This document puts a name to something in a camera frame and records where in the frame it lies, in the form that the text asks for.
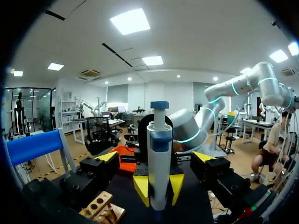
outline person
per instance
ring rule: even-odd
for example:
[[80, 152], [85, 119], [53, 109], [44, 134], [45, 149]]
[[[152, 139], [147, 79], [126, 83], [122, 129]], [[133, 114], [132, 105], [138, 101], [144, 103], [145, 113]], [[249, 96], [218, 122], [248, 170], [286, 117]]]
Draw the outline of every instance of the person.
[[[251, 182], [259, 178], [258, 170], [261, 164], [268, 165], [269, 167], [273, 167], [275, 169], [274, 171], [276, 175], [278, 175], [275, 181], [276, 187], [282, 180], [282, 174], [281, 174], [282, 162], [289, 160], [287, 156], [288, 149], [290, 146], [290, 134], [288, 131], [288, 125], [290, 123], [291, 117], [292, 114], [289, 114], [286, 111], [283, 112], [282, 122], [277, 123], [272, 127], [267, 143], [264, 145], [262, 150], [255, 156], [255, 158], [251, 163], [251, 168], [254, 174], [251, 176]], [[285, 135], [285, 124], [287, 124], [287, 129], [286, 129], [287, 135]], [[283, 150], [282, 157], [277, 161], [281, 150]]]

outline ceiling vent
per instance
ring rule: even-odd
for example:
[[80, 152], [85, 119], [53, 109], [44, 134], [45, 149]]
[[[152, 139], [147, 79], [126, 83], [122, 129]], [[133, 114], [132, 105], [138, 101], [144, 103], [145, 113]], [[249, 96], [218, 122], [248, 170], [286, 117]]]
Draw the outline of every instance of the ceiling vent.
[[285, 77], [293, 76], [296, 75], [297, 73], [298, 71], [293, 66], [280, 70], [280, 74]]
[[79, 79], [85, 80], [85, 81], [92, 81], [94, 79], [100, 78], [101, 73], [96, 70], [85, 70], [81, 72], [81, 74], [78, 76]]

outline cable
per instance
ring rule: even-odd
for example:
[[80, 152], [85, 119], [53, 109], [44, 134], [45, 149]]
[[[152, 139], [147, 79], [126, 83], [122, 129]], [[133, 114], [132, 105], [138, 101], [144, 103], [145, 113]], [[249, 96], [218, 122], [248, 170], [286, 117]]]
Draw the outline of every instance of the cable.
[[126, 148], [126, 150], [128, 150], [128, 151], [130, 151], [130, 152], [132, 152], [132, 153], [135, 153], [134, 151], [132, 151], [132, 150], [128, 149], [126, 146], [128, 146], [128, 147], [129, 147], [129, 145], [128, 145], [127, 143], [125, 144], [125, 148]]

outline recessed light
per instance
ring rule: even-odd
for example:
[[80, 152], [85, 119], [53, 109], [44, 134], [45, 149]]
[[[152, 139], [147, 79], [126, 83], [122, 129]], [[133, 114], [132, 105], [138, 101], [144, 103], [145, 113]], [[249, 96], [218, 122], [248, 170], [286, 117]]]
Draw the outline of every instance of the recessed light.
[[288, 56], [283, 52], [283, 50], [278, 50], [270, 55], [275, 62], [280, 63], [288, 59]]
[[23, 71], [14, 71], [14, 76], [15, 77], [22, 77], [23, 76]]
[[142, 8], [119, 14], [110, 19], [123, 35], [150, 29]]
[[49, 70], [59, 71], [59, 70], [61, 70], [63, 67], [64, 67], [64, 65], [62, 65], [62, 64], [51, 63], [51, 64], [48, 66], [48, 69], [49, 69]]
[[163, 60], [161, 56], [154, 56], [154, 57], [143, 57], [142, 60], [147, 66], [150, 65], [161, 65], [163, 64]]
[[245, 69], [241, 70], [240, 73], [247, 74], [247, 73], [251, 72], [251, 70], [252, 70], [251, 68], [245, 68]]
[[298, 44], [296, 42], [291, 43], [288, 46], [288, 49], [289, 49], [292, 56], [295, 56], [295, 55], [299, 54], [299, 48], [298, 48]]

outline glass partition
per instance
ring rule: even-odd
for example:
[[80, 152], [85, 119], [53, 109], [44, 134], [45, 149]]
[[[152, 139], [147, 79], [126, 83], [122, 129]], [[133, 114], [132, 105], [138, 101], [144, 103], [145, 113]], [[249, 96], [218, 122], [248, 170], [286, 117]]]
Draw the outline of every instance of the glass partition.
[[36, 131], [52, 130], [50, 119], [51, 89], [45, 88], [8, 88], [4, 90], [5, 107], [2, 110], [2, 117], [5, 119], [5, 134], [9, 132], [24, 134], [28, 132], [24, 119], [29, 122], [30, 133]]

